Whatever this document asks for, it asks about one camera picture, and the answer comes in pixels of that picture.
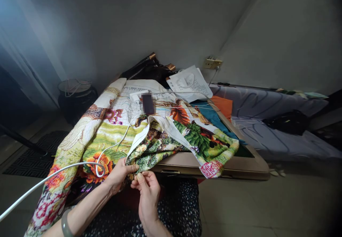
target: black polka dot fabric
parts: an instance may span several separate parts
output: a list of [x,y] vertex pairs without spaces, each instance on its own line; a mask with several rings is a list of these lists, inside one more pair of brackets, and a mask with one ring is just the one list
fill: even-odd
[[[202,224],[196,179],[164,178],[159,184],[165,196],[158,203],[159,219],[173,236],[201,236]],[[84,237],[143,237],[143,226],[137,211],[110,199],[83,233]]]

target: black mat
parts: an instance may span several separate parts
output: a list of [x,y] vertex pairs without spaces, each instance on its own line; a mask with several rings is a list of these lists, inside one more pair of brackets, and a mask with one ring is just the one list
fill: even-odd
[[3,174],[37,178],[47,177],[53,164],[49,156],[56,154],[59,144],[67,134],[66,131],[54,131],[41,137],[36,145],[48,152],[46,156],[41,156],[39,153],[28,149]]

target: power socket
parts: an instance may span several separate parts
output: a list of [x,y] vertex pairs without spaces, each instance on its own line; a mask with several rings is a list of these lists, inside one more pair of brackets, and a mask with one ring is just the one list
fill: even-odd
[[203,68],[206,68],[206,69],[216,69],[216,67],[220,67],[222,64],[222,61],[221,60],[218,60],[218,59],[209,59],[209,58],[206,58],[204,60],[204,63],[203,63]]

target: bracelet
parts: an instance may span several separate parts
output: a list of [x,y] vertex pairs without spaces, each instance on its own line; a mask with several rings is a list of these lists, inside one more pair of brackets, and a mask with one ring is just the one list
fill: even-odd
[[62,216],[62,232],[64,237],[74,237],[74,235],[72,234],[72,232],[70,231],[69,225],[68,225],[68,214],[71,211],[71,209],[66,210],[63,213]]

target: orange fabric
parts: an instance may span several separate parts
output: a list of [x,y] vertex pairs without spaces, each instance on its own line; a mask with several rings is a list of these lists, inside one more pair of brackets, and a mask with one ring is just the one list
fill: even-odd
[[211,100],[214,104],[220,109],[222,114],[230,121],[232,117],[232,109],[233,109],[233,100],[228,100],[225,98],[221,98],[219,96],[213,96]]

